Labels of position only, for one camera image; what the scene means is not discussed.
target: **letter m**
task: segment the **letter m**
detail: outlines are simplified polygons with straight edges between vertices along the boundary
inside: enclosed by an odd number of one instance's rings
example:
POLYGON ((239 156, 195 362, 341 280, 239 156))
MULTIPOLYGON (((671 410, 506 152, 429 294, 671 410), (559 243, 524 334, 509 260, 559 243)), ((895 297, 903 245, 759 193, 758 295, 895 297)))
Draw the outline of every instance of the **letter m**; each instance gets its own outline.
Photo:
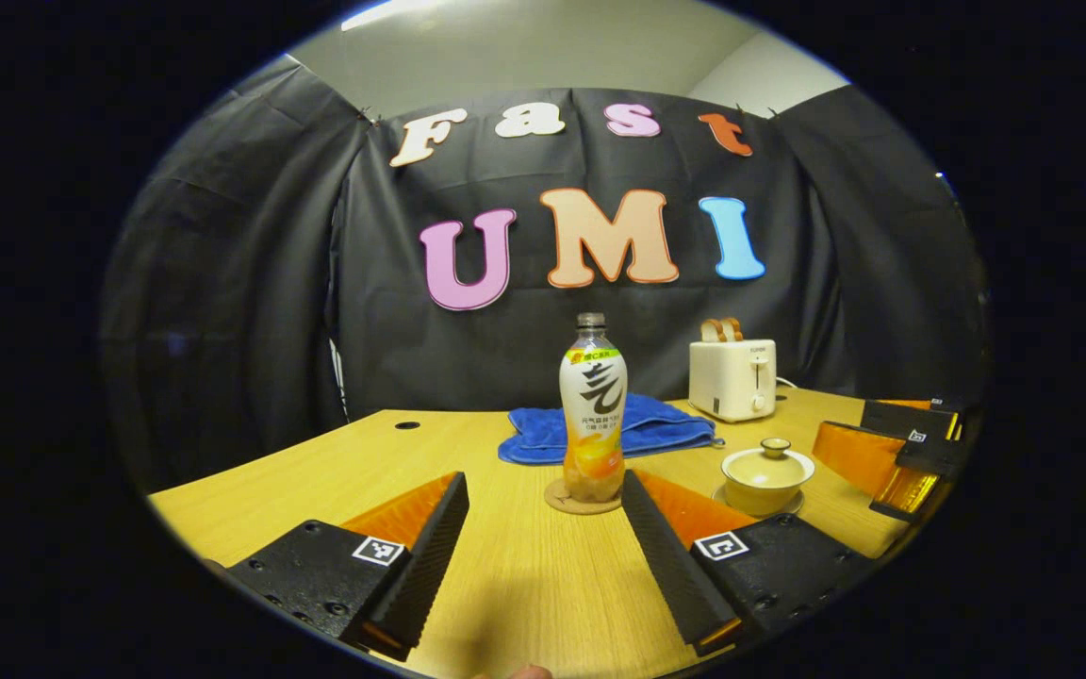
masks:
POLYGON ((613 223, 581 189, 546 190, 540 202, 555 215, 556 265, 546 277, 554 287, 581 288, 594 281, 594 272, 585 266, 585 250, 609 282, 621 274, 628 248, 632 254, 628 278, 634 282, 677 280, 660 218, 664 194, 628 190, 613 223))

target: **black curtain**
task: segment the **black curtain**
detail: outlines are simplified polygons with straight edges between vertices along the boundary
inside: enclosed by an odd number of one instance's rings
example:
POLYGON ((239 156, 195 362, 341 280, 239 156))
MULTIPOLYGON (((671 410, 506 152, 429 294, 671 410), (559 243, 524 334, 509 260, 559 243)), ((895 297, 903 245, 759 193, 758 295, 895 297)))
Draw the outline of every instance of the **black curtain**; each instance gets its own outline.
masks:
POLYGON ((142 490, 345 424, 325 325, 329 218, 366 127, 285 56, 222 96, 139 190, 100 344, 142 490))
POLYGON ((112 422, 143 490, 236 467, 381 408, 557 407, 576 314, 603 311, 631 390, 681 399, 704 318, 775 340, 779 375, 855 397, 982 389, 978 271, 936 168, 879 106, 844 87, 766 120, 715 103, 615 89, 543 89, 367 121, 288 58, 239 83, 139 191, 103 292, 112 422), (561 133, 502 138, 514 104, 560 109, 561 133), (641 103, 661 131, 620 137, 604 109, 641 103), (389 160, 405 122, 464 108, 431 158, 389 160), (752 154, 698 120, 718 113, 752 154), (582 189, 614 219, 629 190, 665 197, 672 282, 547 282, 555 219, 540 194, 582 189), (707 197, 745 203, 766 274, 717 275, 707 197), (485 211, 513 210, 504 293, 443 309, 422 229, 464 224, 460 282, 485 275, 485 211), (340 352, 340 397, 329 340, 340 352))

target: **blue towel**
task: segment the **blue towel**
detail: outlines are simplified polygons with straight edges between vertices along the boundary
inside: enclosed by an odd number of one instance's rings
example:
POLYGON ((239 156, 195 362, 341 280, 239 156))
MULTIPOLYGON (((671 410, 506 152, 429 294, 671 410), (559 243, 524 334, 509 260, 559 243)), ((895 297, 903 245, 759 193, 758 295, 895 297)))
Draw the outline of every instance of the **blue towel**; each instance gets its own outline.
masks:
MULTIPOLYGON (((501 443, 496 456, 517 464, 560 464, 568 447, 561 408, 517 408, 509 422, 518 433, 501 443)), ((673 405, 639 394, 626 395, 622 412, 622 455, 639 456, 685 448, 723 444, 715 423, 682 413, 673 405)))

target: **saucer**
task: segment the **saucer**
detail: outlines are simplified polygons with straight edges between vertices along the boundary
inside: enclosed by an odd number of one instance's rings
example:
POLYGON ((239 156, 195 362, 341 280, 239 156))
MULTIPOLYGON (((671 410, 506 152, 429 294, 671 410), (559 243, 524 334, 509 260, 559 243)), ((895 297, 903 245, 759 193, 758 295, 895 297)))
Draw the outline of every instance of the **saucer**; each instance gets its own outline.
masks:
POLYGON ((555 481, 550 482, 546 489, 543 489, 543 499, 553 508, 557 508, 557 511, 584 513, 584 515, 616 511, 622 506, 622 493, 609 500, 608 503, 583 503, 581 500, 576 500, 568 493, 568 489, 565 489, 564 478, 556 478, 555 481))
MULTIPOLYGON (((754 518, 766 518, 767 516, 779 515, 779 513, 798 513, 798 511, 803 508, 804 499, 805 498, 803 495, 803 490, 798 490, 798 492, 794 494, 793 498, 790 499, 790 502, 786 503, 782 508, 780 508, 780 511, 773 513, 766 513, 766 515, 748 515, 748 516, 754 516, 754 518)), ((715 493, 711 493, 711 500, 715 500, 715 502, 717 503, 728 505, 728 500, 724 499, 723 486, 719 486, 718 489, 715 489, 715 493)))

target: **cork coaster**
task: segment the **cork coaster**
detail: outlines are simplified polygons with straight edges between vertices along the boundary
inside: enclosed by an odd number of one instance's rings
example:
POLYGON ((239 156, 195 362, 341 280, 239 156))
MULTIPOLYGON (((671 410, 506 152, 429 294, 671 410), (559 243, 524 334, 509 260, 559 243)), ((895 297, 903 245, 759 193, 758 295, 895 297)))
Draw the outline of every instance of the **cork coaster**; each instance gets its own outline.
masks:
POLYGON ((569 495, 568 489, 565 489, 564 478, 556 478, 555 481, 547 485, 546 490, 543 490, 543 499, 557 511, 581 513, 582 515, 616 511, 622 506, 622 493, 608 503, 582 503, 581 500, 574 500, 572 495, 569 495))

